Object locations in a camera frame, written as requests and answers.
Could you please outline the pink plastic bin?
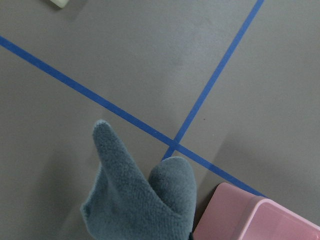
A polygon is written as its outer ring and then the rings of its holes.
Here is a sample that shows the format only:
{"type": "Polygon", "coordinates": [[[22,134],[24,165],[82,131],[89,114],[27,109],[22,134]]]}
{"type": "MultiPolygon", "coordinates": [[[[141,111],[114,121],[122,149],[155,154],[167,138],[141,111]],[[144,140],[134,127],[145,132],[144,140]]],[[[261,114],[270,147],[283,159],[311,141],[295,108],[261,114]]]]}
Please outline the pink plastic bin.
{"type": "Polygon", "coordinates": [[[318,240],[320,228],[275,201],[219,184],[194,232],[195,240],[318,240]]]}

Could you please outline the dark grey cloth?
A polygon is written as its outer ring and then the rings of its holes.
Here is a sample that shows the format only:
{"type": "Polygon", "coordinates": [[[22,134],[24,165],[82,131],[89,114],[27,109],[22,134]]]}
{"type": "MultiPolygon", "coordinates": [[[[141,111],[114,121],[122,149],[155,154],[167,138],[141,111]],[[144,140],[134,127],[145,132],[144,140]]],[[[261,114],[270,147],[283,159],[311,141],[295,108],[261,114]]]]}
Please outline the dark grey cloth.
{"type": "Polygon", "coordinates": [[[190,163],[178,156],[145,178],[125,145],[104,120],[93,140],[100,159],[95,184],[81,207],[96,240],[191,240],[197,185],[190,163]]]}

